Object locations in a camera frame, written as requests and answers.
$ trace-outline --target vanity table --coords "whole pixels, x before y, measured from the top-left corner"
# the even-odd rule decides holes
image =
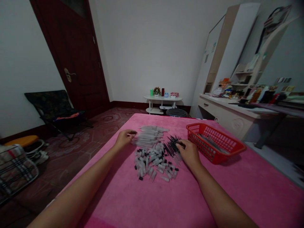
[[[214,120],[222,127],[243,141],[253,124],[259,124],[262,120],[271,119],[278,114],[265,108],[247,109],[230,103],[237,103],[237,101],[211,97],[208,94],[200,94],[198,100],[203,118],[211,114],[211,119],[214,117]]]

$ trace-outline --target table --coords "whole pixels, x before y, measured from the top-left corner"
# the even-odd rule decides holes
[[[271,134],[275,131],[277,126],[280,124],[280,122],[287,116],[296,116],[299,118],[304,118],[304,110],[295,109],[295,108],[289,108],[284,106],[279,106],[276,104],[260,104],[260,103],[252,103],[253,105],[256,105],[260,108],[269,109],[272,111],[279,112],[280,114],[275,118],[275,121],[273,124],[268,128],[267,131],[265,131],[258,142],[254,145],[255,147],[262,149],[263,145],[265,144],[266,140],[271,136]]]
[[[265,124],[268,122],[267,119],[272,119],[278,114],[264,108],[247,109],[230,103],[237,103],[237,101],[200,94],[198,106],[201,107],[201,115],[197,115],[196,118],[214,119],[238,139],[256,142],[260,134],[259,125]]]
[[[142,125],[169,128],[169,134],[187,138],[186,126],[204,122],[232,136],[211,120],[134,114],[119,131]],[[115,143],[117,132],[68,184],[100,159]],[[176,180],[163,181],[158,173],[151,183],[138,180],[134,151],[129,145],[117,158],[104,183],[80,221],[80,226],[101,227],[216,227],[199,186],[182,163]],[[221,165],[200,154],[203,165],[260,227],[300,227],[304,191],[251,149]]]
[[[163,105],[163,101],[173,101],[173,108],[176,108],[176,101],[180,101],[182,100],[183,98],[182,97],[176,97],[176,98],[171,98],[171,97],[162,97],[162,96],[144,96],[144,98],[148,99],[149,100],[149,107],[146,109],[146,112],[149,113],[149,114],[164,114],[162,112],[162,110],[158,109],[158,108],[153,108],[153,100],[160,100],[161,101],[161,106]]]

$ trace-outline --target storage basket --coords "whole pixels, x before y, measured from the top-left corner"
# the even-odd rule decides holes
[[[187,125],[188,140],[197,146],[197,149],[212,163],[219,164],[226,161],[228,158],[241,153],[246,150],[246,146],[237,139],[234,139],[225,133],[208,126],[204,123],[195,123]],[[213,140],[216,145],[228,152],[225,154],[220,152],[212,142],[208,139],[208,136]]]

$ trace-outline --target pile of pen parts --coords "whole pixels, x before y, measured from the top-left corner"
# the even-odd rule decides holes
[[[145,125],[140,127],[141,132],[133,139],[132,144],[141,147],[135,151],[135,170],[139,180],[143,180],[144,176],[148,175],[149,179],[154,181],[157,172],[162,174],[161,178],[169,182],[175,179],[177,171],[176,166],[182,161],[181,155],[176,147],[176,142],[180,139],[178,137],[170,136],[167,144],[163,143],[165,129],[158,126]]]

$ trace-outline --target black folding chair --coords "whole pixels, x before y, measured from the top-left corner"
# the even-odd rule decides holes
[[[69,141],[72,141],[75,134],[70,138],[64,130],[67,127],[79,126],[85,122],[85,127],[93,126],[84,118],[85,111],[79,111],[71,107],[67,92],[65,90],[25,93],[25,97],[34,105],[40,118],[49,128],[49,124],[61,132]]]

